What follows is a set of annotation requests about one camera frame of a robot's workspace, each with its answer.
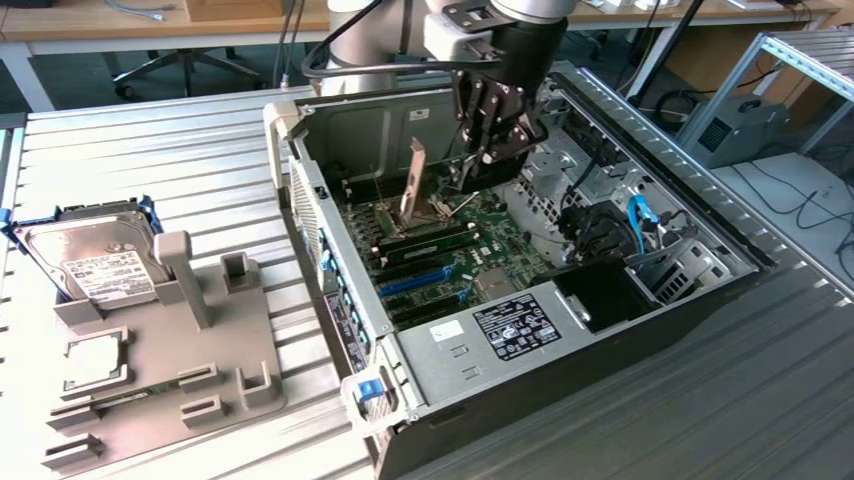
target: hard drive label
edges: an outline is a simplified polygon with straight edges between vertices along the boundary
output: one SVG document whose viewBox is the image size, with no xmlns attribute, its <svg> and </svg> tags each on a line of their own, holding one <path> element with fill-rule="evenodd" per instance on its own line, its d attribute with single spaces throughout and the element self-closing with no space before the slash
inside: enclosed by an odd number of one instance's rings
<svg viewBox="0 0 854 480">
<path fill-rule="evenodd" d="M 560 339 L 531 294 L 475 312 L 474 316 L 498 358 L 504 361 Z"/>
<path fill-rule="evenodd" d="M 63 262 L 63 268 L 95 303 L 119 300 L 155 290 L 136 251 Z"/>
</svg>

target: motherboard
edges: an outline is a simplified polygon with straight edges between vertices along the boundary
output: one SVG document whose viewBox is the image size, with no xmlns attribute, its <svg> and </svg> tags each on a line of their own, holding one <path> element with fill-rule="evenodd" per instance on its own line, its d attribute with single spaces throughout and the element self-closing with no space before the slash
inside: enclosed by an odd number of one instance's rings
<svg viewBox="0 0 854 480">
<path fill-rule="evenodd" d="M 340 205 L 399 329 L 527 288 L 534 276 L 551 268 L 498 194 L 462 195 L 432 186 L 427 190 L 406 228 L 396 211 L 400 195 Z"/>
</svg>

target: blue latch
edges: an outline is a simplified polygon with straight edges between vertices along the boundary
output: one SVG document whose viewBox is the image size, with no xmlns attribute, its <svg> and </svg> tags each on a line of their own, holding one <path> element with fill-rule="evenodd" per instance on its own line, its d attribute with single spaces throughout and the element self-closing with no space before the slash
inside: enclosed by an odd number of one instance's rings
<svg viewBox="0 0 854 480">
<path fill-rule="evenodd" d="M 628 224 L 631 225 L 631 230 L 635 232 L 635 237 L 638 237 L 638 242 L 640 243 L 640 255 L 643 255 L 646 253 L 646 248 L 643 246 L 643 234 L 640 233 L 638 213 L 640 213 L 640 218 L 652 223 L 658 223 L 658 215 L 655 215 L 650 205 L 646 203 L 646 197 L 643 195 L 635 195 L 628 199 L 626 209 L 628 210 Z"/>
<path fill-rule="evenodd" d="M 383 381 L 379 378 L 359 383 L 359 403 L 364 403 L 372 398 L 382 397 L 386 394 Z"/>
<path fill-rule="evenodd" d="M 324 272 L 332 270 L 332 252 L 328 250 L 324 250 L 320 254 L 320 269 Z"/>
</svg>

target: ribbed metal surface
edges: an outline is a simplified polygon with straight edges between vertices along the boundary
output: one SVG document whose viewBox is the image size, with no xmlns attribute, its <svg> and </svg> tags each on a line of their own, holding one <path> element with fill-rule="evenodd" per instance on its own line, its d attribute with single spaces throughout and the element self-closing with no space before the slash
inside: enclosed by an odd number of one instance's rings
<svg viewBox="0 0 854 480">
<path fill-rule="evenodd" d="M 598 87 L 590 83 L 584 89 L 595 93 Z M 280 98 L 263 95 L 264 103 Z M 248 94 L 257 102 L 263 95 Z M 240 103 L 229 103 L 239 98 L 43 114 L 29 125 L 43 129 L 32 135 L 41 143 L 27 138 L 39 146 L 20 155 L 15 145 L 24 144 L 23 131 L 11 139 L 11 164 L 20 175 L 9 185 L 31 192 L 20 198 L 35 201 L 100 191 L 101 199 L 112 199 L 135 189 L 156 191 L 167 228 L 185 228 L 193 235 L 193 264 L 245 250 L 263 265 L 288 407 L 271 418 L 140 455 L 83 478 L 372 478 L 367 452 L 349 432 L 337 399 L 337 380 L 276 218 L 271 183 L 260 173 L 252 176 L 265 159 L 252 146 L 263 139 L 260 110 L 247 102 L 247 110 L 257 110 L 256 117 L 248 116 L 252 120 L 220 126 L 208 122 L 209 116 L 243 114 Z M 215 108 L 220 101 L 228 105 L 227 115 Z M 195 110 L 200 105 L 209 110 Z M 648 125 L 632 120 L 628 110 L 607 99 L 600 105 L 655 145 Z M 133 115 L 132 122 L 125 115 Z M 85 129 L 75 127 L 83 124 L 69 121 L 73 117 L 91 122 Z M 68 123 L 60 125 L 60 119 Z M 155 125 L 175 125 L 179 119 L 175 131 Z M 53 127 L 39 126 L 41 122 L 53 122 Z M 207 126 L 195 129 L 193 124 Z M 124 133 L 113 129 L 109 139 L 80 140 L 88 138 L 89 127 L 103 132 L 116 125 Z M 80 129 L 69 134 L 73 128 Z M 854 472 L 854 307 L 825 272 L 756 221 L 755 212 L 726 199 L 720 185 L 694 177 L 695 167 L 682 153 L 659 144 L 656 151 L 671 168 L 694 179 L 694 188 L 779 261 L 778 272 L 676 346 L 410 478 L 779 479 L 843 478 Z M 21 170 L 16 158 L 24 159 Z M 8 195 L 7 201 L 15 203 Z M 53 328 L 49 288 L 24 285 L 20 276 L 29 264 L 17 252 L 9 252 L 7 260 L 0 324 L 11 325 L 7 331 L 0 328 L 0 356 L 7 358 L 0 364 L 0 435 L 3 454 L 9 455 L 3 456 L 3 476 L 51 478 L 33 450 L 49 433 L 35 419 L 44 406 L 39 382 L 25 384 L 39 379 L 39 357 L 28 350 L 40 341 L 32 339 Z M 15 315 L 17 309 L 28 315 Z"/>
<path fill-rule="evenodd" d="M 408 478 L 851 478 L 850 291 L 726 200 L 724 185 L 691 173 L 683 152 L 604 86 L 571 79 L 779 268 L 672 348 Z"/>
<path fill-rule="evenodd" d="M 854 32 L 821 30 L 767 35 L 762 49 L 854 101 Z"/>
<path fill-rule="evenodd" d="M 308 95 L 308 89 L 297 89 L 291 96 Z M 329 352 L 273 199 L 261 107 L 281 99 L 281 93 L 265 91 L 39 114 L 25 133 L 0 136 L 13 143 L 4 206 L 25 210 L 147 193 L 164 228 L 184 229 L 192 236 L 193 266 L 216 262 L 232 251 L 245 251 L 261 265 L 287 407 L 268 418 L 77 478 L 373 476 L 364 443 L 344 415 Z M 59 353 L 49 343 L 56 336 L 51 288 L 17 251 L 3 257 L 0 318 L 8 330 L 0 333 L 0 476 L 53 478 L 39 465 L 43 441 L 55 435 L 44 425 L 51 395 L 49 381 L 40 375 L 48 351 Z"/>
</svg>

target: office chair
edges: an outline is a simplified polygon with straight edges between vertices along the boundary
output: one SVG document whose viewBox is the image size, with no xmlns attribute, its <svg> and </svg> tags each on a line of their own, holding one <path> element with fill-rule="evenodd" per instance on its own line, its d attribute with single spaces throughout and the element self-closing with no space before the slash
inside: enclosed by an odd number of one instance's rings
<svg viewBox="0 0 854 480">
<path fill-rule="evenodd" d="M 116 95 L 125 100 L 129 100 L 133 97 L 133 87 L 131 87 L 127 82 L 140 78 L 147 73 L 172 65 L 173 63 L 179 63 L 184 69 L 184 96 L 187 97 L 192 97 L 191 75 L 195 71 L 193 63 L 196 62 L 204 63 L 223 70 L 228 70 L 229 72 L 249 78 L 253 81 L 253 88 L 256 90 L 265 87 L 264 78 L 257 74 L 257 72 L 241 67 L 233 62 L 212 57 L 205 53 L 211 50 L 213 50 L 213 48 L 179 48 L 165 55 L 160 55 L 157 50 L 148 50 L 148 62 L 141 64 L 133 70 L 113 77 L 112 82 L 115 85 Z M 233 47 L 225 47 L 225 58 L 229 60 L 236 58 Z"/>
</svg>

